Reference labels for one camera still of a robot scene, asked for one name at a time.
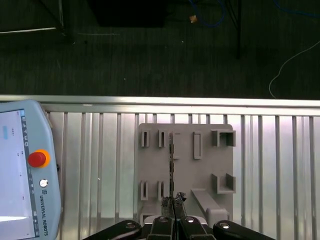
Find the white power button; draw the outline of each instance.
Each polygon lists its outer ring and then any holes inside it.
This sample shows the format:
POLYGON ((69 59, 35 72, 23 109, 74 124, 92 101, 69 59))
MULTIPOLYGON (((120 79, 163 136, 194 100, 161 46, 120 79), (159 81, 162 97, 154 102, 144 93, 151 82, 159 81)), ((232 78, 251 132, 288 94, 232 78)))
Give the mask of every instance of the white power button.
POLYGON ((41 179, 39 182, 40 187, 45 188, 48 186, 48 180, 47 179, 41 179))

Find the black cable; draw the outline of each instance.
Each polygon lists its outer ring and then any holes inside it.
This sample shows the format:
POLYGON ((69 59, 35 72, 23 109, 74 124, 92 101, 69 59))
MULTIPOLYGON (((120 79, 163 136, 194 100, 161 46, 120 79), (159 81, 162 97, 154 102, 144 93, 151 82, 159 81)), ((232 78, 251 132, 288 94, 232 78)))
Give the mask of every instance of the black cable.
POLYGON ((231 3, 230 3, 229 0, 227 0, 227 1, 225 2, 225 6, 226 6, 226 10, 228 11, 228 13, 229 13, 229 15, 230 15, 230 17, 231 17, 231 20, 232 20, 232 23, 233 23, 235 29, 238 29, 237 19, 236 19, 235 16, 233 16, 233 14, 232 14, 232 12, 231 12, 231 10, 230 10, 230 7, 232 8, 232 6, 231 6, 231 3))
POLYGON ((226 0, 226 1, 230 6, 230 9, 231 9, 231 12, 232 12, 232 16, 234 17, 234 19, 237 19, 236 13, 234 11, 234 8, 232 7, 232 4, 231 4, 230 0, 226 0))

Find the white cable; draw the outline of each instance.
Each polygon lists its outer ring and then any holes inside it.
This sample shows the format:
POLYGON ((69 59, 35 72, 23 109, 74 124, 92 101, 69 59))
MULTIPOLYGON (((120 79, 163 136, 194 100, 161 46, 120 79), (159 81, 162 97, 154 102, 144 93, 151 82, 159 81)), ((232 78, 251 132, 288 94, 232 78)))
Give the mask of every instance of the white cable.
POLYGON ((317 46, 318 44, 320 44, 320 41, 318 41, 315 45, 309 47, 308 49, 303 50, 303 51, 297 53, 296 55, 290 57, 287 61, 284 62, 284 64, 282 64, 282 66, 280 67, 280 70, 279 70, 277 76, 275 76, 275 77, 270 81, 270 83, 269 83, 269 93, 271 94, 271 96, 272 96, 274 99, 276 99, 276 97, 275 97, 275 95, 273 95, 273 93, 271 92, 271 84, 280 76, 280 73, 281 73, 282 69, 284 68, 284 66, 285 66, 288 62, 290 62, 292 59, 294 59, 295 57, 298 57, 299 55, 301 55, 301 54, 303 54, 303 53, 305 53, 305 52, 308 52, 309 50, 313 49, 313 48, 314 48, 315 46, 317 46))

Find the blue cable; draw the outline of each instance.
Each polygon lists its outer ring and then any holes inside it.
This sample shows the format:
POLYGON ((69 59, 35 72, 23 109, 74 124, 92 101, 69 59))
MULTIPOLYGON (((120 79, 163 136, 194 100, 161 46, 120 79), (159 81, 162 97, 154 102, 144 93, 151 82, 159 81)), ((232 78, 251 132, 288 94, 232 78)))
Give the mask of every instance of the blue cable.
POLYGON ((189 0, 189 2, 191 3, 191 6, 193 7, 193 10, 195 12, 195 15, 196 15, 196 18, 199 20, 199 22, 201 22, 203 25, 207 26, 208 28, 216 28, 218 27, 224 20, 225 18, 225 15, 226 15, 226 9, 225 9, 225 6, 224 4, 221 2, 221 0, 217 0, 218 3, 220 4, 221 6, 221 9, 222 9, 222 17, 220 18, 219 21, 217 21, 215 24, 209 24, 207 23, 201 16, 199 10, 198 10, 198 7, 197 5, 193 2, 193 0, 189 0))
POLYGON ((312 14, 312 13, 307 13, 307 12, 303 12, 303 11, 294 11, 294 10, 286 9, 286 8, 281 7, 277 0, 273 0, 273 2, 277 6, 278 9, 280 9, 281 11, 284 11, 288 14, 298 14, 298 15, 303 15, 303 16, 307 16, 307 17, 311 17, 311 18, 320 19, 320 14, 312 14))

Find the dark carpet floor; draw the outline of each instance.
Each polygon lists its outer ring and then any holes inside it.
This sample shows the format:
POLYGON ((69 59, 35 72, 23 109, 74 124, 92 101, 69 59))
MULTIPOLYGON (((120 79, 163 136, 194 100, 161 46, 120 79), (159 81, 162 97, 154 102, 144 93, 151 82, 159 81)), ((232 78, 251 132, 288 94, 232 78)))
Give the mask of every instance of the dark carpet floor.
MULTIPOLYGON (((50 3, 58 16, 57 2, 50 3)), ((319 0, 280 3, 320 14, 319 0)), ((188 1, 163 28, 99 27, 85 0, 67 4, 74 44, 57 31, 0 35, 0 94, 271 98, 268 86, 283 62, 320 41, 320 19, 285 13, 272 0, 243 1, 240 59, 230 16, 217 28, 192 24, 188 1)), ((3 31, 55 24, 30 0, 0 6, 3 31)), ((221 16, 214 0, 199 10, 211 23, 221 16)), ((319 56, 320 45, 290 61, 272 85, 274 95, 320 99, 319 56)))

